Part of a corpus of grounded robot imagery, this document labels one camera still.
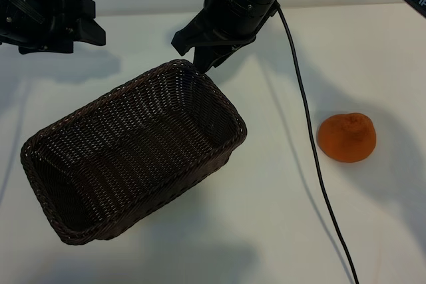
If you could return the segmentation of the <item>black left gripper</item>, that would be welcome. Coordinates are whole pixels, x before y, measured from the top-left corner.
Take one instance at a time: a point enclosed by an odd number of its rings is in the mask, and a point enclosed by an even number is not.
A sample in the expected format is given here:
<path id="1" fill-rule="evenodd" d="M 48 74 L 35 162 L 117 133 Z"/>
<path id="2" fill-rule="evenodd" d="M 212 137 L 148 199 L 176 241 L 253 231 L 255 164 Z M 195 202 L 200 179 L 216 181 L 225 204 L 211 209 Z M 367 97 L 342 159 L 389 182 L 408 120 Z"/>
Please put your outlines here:
<path id="1" fill-rule="evenodd" d="M 1 0 L 1 43 L 21 54 L 70 54 L 75 41 L 105 46 L 106 32 L 95 17 L 93 0 Z"/>

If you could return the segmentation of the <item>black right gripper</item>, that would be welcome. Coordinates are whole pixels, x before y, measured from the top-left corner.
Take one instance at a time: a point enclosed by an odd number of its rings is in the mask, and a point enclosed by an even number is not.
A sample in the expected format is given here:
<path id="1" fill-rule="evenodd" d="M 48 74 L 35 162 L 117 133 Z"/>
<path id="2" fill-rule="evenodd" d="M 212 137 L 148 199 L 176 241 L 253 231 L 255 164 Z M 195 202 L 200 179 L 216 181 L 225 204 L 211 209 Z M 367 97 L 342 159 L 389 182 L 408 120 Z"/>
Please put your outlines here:
<path id="1" fill-rule="evenodd" d="M 252 42 L 270 16 L 275 0 L 204 0 L 204 7 L 187 26 L 177 31 L 172 46 L 180 55 L 194 50 L 199 72 L 219 67 L 232 53 L 231 46 Z"/>

